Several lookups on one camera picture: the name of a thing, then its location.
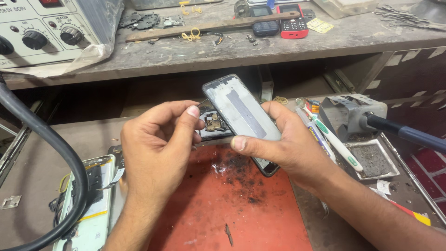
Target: circuit board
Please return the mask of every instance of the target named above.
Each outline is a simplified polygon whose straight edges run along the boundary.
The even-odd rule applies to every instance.
[[[204,117],[204,123],[206,125],[204,130],[206,130],[206,132],[229,130],[229,126],[227,126],[226,122],[220,115],[218,115],[218,113],[206,114]]]

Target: yellow card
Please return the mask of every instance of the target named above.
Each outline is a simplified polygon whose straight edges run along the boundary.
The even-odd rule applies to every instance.
[[[329,24],[327,22],[324,22],[324,21],[322,21],[320,19],[315,18],[315,19],[313,19],[313,20],[311,20],[310,22],[307,23],[307,27],[312,29],[312,30],[315,30],[315,31],[317,31],[319,33],[324,34],[327,31],[331,30],[331,28],[333,28],[334,25]]]

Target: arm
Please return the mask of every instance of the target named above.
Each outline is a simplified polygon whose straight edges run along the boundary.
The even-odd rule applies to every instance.
[[[298,115],[277,102],[262,104],[282,132],[280,141],[235,136],[231,147],[279,164],[298,186],[326,202],[379,250],[440,250],[446,235],[424,225],[335,165]]]
[[[194,101],[166,102],[129,120],[121,131],[128,193],[106,251],[147,250],[157,220],[180,185],[204,128]]]

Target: smartphone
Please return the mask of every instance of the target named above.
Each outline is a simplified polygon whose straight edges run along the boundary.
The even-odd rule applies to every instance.
[[[282,134],[276,124],[237,75],[227,75],[206,83],[202,90],[235,135],[280,140]],[[271,161],[252,159],[266,177],[273,176],[279,169]]]

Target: red feature phone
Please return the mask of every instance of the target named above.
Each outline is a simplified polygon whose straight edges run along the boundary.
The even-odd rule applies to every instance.
[[[277,6],[277,13],[285,13],[290,11],[299,11],[301,16],[296,19],[280,20],[280,36],[288,39],[306,37],[308,35],[308,27],[306,26],[301,6],[298,4]]]

